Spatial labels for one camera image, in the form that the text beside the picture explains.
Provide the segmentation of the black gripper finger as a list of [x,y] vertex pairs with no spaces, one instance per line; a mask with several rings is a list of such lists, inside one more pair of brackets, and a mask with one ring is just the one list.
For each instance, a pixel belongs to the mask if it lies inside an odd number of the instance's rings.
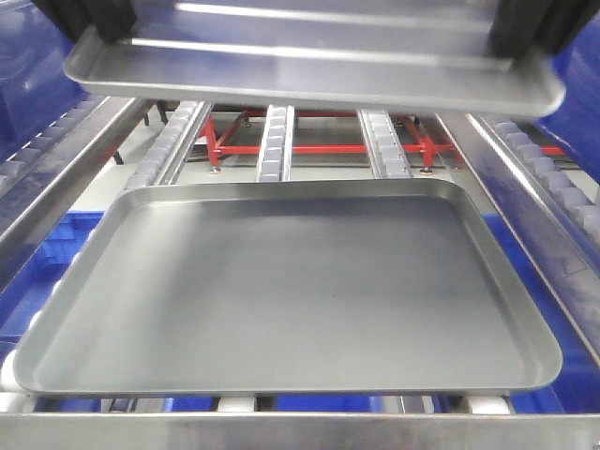
[[489,54],[517,61],[531,48],[564,50],[599,12],[599,0],[500,0],[489,30]]
[[33,0],[32,3],[72,42],[89,26],[100,38],[114,42],[127,38],[138,17],[128,0]]

